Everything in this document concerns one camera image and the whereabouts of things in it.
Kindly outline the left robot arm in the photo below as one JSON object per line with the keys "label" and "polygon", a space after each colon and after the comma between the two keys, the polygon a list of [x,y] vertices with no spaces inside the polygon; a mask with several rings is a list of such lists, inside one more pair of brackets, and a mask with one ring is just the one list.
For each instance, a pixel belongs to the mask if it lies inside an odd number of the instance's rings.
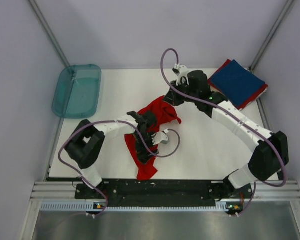
{"label": "left robot arm", "polygon": [[137,160],[144,165],[153,157],[148,152],[148,148],[169,142],[169,137],[165,131],[150,131],[150,128],[157,124],[156,116],[151,111],[147,111],[143,115],[130,111],[117,120],[107,121],[99,126],[91,125],[78,131],[90,123],[87,119],[82,120],[73,132],[75,136],[64,149],[69,157],[77,163],[83,182],[87,185],[87,194],[95,199],[99,198],[104,191],[96,161],[106,138],[113,139],[131,134],[135,139]]}

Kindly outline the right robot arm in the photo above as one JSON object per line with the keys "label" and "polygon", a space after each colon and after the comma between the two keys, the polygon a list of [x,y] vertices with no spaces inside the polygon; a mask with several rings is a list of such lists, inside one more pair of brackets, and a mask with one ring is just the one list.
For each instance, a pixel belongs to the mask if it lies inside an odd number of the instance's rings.
{"label": "right robot arm", "polygon": [[249,162],[225,178],[223,192],[235,198],[242,187],[256,181],[265,183],[278,171],[284,174],[282,187],[287,182],[286,165],[289,163],[287,136],[259,126],[240,112],[222,93],[211,90],[207,75],[201,70],[178,71],[177,79],[168,81],[170,89],[164,101],[177,107],[185,102],[193,103],[210,119],[219,122],[251,151]]}

